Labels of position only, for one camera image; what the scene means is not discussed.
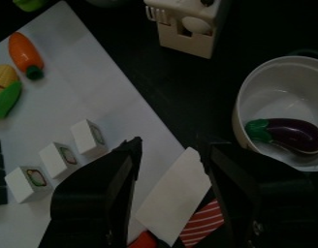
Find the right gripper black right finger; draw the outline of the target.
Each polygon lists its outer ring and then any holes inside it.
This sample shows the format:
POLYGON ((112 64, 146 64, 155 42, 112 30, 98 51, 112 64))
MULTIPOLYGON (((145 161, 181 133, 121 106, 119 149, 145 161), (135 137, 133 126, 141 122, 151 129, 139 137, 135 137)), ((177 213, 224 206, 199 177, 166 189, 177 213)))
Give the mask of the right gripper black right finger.
POLYGON ((234 146, 209 147, 226 248, 318 248, 318 172, 234 146))

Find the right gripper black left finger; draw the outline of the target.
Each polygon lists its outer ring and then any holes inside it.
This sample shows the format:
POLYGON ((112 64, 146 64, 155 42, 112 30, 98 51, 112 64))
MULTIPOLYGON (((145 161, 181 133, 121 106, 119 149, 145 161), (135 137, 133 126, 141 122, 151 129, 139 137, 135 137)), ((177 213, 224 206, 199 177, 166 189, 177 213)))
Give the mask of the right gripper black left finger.
POLYGON ((142 139, 122 142, 58 186, 39 248, 127 248, 142 139))

